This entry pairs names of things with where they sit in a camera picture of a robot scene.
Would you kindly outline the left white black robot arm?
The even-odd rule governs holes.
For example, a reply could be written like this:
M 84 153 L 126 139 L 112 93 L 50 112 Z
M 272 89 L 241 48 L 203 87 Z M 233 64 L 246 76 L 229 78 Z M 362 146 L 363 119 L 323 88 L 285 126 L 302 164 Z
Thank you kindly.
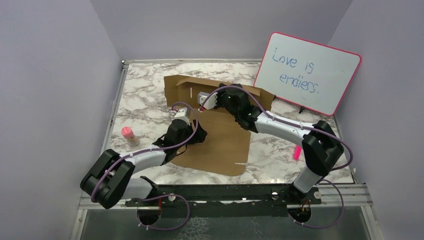
M 121 199 L 138 198 L 144 205 L 157 200 L 154 183 L 147 178 L 131 179 L 134 173 L 159 167 L 178 156 L 178 150 L 188 145 L 203 143 L 208 133 L 197 120 L 192 123 L 175 119 L 167 132 L 151 146 L 121 155 L 113 149 L 105 150 L 82 178 L 80 188 L 93 203 L 110 209 Z

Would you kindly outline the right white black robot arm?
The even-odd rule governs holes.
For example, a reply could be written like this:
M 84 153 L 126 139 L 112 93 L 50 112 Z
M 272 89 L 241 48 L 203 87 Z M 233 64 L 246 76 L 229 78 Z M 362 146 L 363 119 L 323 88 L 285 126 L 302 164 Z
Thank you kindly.
M 224 108 L 242 129 L 272 135 L 303 149 L 306 166 L 288 190 L 289 199 L 296 204 L 308 198 L 309 191 L 330 173 L 344 153 L 342 141 L 325 121 L 302 123 L 273 114 L 239 84 L 220 84 L 211 96 L 214 108 Z

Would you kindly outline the brown cardboard box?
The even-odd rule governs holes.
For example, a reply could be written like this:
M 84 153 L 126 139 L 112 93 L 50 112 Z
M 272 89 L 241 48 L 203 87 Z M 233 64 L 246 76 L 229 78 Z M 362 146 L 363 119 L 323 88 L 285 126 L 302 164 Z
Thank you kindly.
M 251 132 L 242 129 L 223 108 L 198 112 L 198 93 L 210 93 L 221 82 L 185 75 L 165 76 L 163 80 L 167 105 L 176 102 L 189 104 L 197 112 L 200 126 L 207 132 L 204 142 L 188 145 L 185 153 L 171 163 L 231 177 L 241 175 L 249 156 Z

